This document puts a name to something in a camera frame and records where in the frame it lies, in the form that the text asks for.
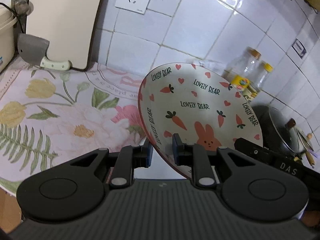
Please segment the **yellow bottle cap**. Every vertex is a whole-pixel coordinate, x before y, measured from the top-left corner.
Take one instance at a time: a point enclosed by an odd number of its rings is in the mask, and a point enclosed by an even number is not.
[[[265,65],[263,67],[268,72],[271,72],[273,70],[273,67],[271,67],[271,65],[268,63],[265,63]]]

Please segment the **bottle label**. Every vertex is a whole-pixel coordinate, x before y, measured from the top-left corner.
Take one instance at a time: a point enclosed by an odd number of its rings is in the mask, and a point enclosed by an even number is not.
[[[243,92],[242,92],[242,95],[243,97],[248,101],[248,102],[251,102],[256,96],[257,96],[258,93],[254,92],[254,91],[251,91],[250,89],[245,89]]]
[[[239,91],[243,91],[249,86],[250,80],[242,76],[236,75],[231,81],[231,84],[234,85]]]

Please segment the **ceramic plate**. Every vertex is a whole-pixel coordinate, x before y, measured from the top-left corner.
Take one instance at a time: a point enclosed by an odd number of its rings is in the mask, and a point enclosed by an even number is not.
[[[183,176],[191,168],[176,166],[172,135],[207,150],[234,149],[237,138],[263,146],[256,115],[224,78],[197,65],[170,63],[153,69],[142,81],[138,107],[144,130],[161,157]]]

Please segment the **pink flower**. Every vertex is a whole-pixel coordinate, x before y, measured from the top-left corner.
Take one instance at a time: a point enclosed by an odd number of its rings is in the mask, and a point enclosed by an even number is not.
[[[128,105],[123,108],[121,106],[116,106],[116,110],[118,111],[118,114],[111,119],[112,122],[117,123],[122,119],[128,119],[130,125],[139,125],[140,127],[143,127],[136,106]]]

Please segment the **wooden handle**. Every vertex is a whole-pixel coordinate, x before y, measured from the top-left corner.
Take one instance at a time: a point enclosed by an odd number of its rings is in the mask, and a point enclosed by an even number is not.
[[[290,130],[292,127],[295,127],[296,125],[296,121],[291,118],[286,124],[285,124],[285,127]]]
[[[311,166],[312,168],[314,168],[314,167],[315,167],[315,160],[313,159],[311,153],[308,152],[308,151],[306,151],[305,154],[306,154],[306,157],[307,157],[307,160],[308,160],[310,166]]]

